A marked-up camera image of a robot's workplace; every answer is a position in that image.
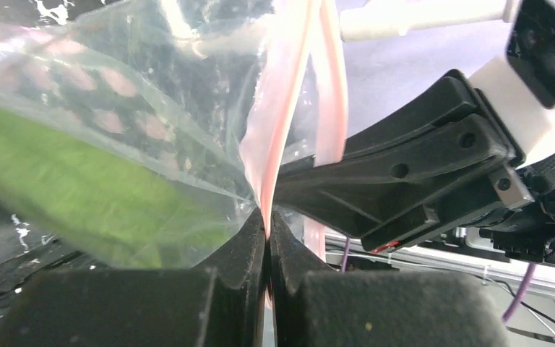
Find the aluminium rail frame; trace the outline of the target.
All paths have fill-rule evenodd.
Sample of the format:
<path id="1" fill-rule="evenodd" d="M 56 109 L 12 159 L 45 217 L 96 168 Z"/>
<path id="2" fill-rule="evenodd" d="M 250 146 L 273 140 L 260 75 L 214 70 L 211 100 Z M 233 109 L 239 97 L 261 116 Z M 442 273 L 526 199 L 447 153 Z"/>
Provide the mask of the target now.
<path id="1" fill-rule="evenodd" d="M 450 270 L 467 273 L 485 280 L 502 280 L 511 286 L 520 285 L 528 268 L 525 262 L 511 263 L 478 259 L 461 254 L 436 251 L 422 247 L 400 249 L 395 252 L 372 254 L 362 249 L 359 240 L 352 240 L 349 256 L 383 262 L 398 268 L 413 270 Z M 528 292 L 555 300 L 555 267 L 538 266 L 530 280 Z"/>

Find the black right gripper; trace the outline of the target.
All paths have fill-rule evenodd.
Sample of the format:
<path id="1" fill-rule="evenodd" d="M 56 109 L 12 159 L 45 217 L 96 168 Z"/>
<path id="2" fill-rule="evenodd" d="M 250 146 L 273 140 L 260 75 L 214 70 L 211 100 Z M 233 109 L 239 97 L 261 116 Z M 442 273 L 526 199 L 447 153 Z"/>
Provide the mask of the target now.
<path id="1" fill-rule="evenodd" d="M 555 264 L 555 154 L 517 174 L 533 201 L 518 210 L 496 209 L 468 226 L 510 259 Z"/>

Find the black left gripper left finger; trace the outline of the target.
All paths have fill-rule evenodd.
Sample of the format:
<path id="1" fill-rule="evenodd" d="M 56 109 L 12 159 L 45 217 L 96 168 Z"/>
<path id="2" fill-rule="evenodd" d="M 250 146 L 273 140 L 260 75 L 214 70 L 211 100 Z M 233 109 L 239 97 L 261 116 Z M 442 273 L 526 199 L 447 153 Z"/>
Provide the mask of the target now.
<path id="1" fill-rule="evenodd" d="M 0 346 L 260 346 L 265 234 L 255 210 L 188 270 L 59 270 L 33 278 Z"/>

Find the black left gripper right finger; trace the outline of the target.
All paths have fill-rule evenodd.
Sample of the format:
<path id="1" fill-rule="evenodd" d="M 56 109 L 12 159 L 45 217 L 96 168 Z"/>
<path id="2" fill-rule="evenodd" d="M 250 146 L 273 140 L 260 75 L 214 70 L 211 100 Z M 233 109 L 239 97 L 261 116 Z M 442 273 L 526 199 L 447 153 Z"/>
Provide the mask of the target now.
<path id="1" fill-rule="evenodd" d="M 481 284 L 441 271 L 339 273 L 279 213 L 269 238 L 278 346 L 508 346 Z"/>

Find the white pvc pipe frame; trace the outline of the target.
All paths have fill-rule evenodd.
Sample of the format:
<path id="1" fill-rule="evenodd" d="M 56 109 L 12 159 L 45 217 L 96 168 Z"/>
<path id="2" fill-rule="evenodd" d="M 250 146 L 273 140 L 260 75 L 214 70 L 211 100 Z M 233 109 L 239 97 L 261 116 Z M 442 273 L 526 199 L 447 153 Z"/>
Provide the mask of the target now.
<path id="1" fill-rule="evenodd" d="M 218 20 L 196 29 L 184 22 L 179 5 L 162 3 L 175 46 L 195 56 L 219 52 L 255 53 L 280 36 L 304 39 L 321 21 L 345 42 L 404 36 L 411 30 L 502 20 L 513 22 L 519 1 L 368 1 L 335 11 L 333 1 L 277 1 L 273 13 L 257 19 Z"/>

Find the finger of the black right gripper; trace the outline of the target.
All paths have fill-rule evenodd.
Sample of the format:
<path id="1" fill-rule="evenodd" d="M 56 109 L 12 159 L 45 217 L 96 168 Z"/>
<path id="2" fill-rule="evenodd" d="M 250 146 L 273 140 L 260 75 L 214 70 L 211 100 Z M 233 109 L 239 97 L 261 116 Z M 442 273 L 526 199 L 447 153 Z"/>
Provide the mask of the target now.
<path id="1" fill-rule="evenodd" d="M 287 165 L 277 203 L 360 239 L 365 250 L 409 247 L 501 206 L 502 165 Z"/>
<path id="2" fill-rule="evenodd" d="M 441 76 L 385 119 L 348 138 L 339 163 L 311 158 L 283 166 L 275 200 L 299 200 L 323 189 L 421 181 L 482 163 L 518 166 L 525 155 L 484 94 L 459 70 Z"/>

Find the clear zip top bag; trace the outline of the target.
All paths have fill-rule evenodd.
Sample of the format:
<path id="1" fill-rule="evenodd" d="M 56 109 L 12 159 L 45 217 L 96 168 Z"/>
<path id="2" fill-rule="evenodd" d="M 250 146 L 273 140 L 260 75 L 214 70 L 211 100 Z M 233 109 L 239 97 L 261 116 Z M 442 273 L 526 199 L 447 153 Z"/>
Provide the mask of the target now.
<path id="1" fill-rule="evenodd" d="M 321 21 L 300 41 L 199 57 L 173 43 L 163 2 L 0 1 L 0 108 L 224 199 L 237 230 L 254 210 L 266 226 L 283 166 L 343 157 L 341 39 Z M 166 2 L 193 29 L 277 3 Z M 70 244 L 0 207 L 15 254 Z"/>

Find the green leafy vegetable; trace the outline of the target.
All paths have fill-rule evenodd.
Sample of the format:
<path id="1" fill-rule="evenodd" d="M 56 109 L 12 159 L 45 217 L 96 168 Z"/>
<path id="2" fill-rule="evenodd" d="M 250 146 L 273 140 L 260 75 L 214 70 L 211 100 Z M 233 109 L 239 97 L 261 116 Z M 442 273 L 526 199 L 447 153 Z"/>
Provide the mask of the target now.
<path id="1" fill-rule="evenodd" d="M 238 229 L 224 199 L 1 108 L 0 205 L 123 267 L 190 267 Z"/>

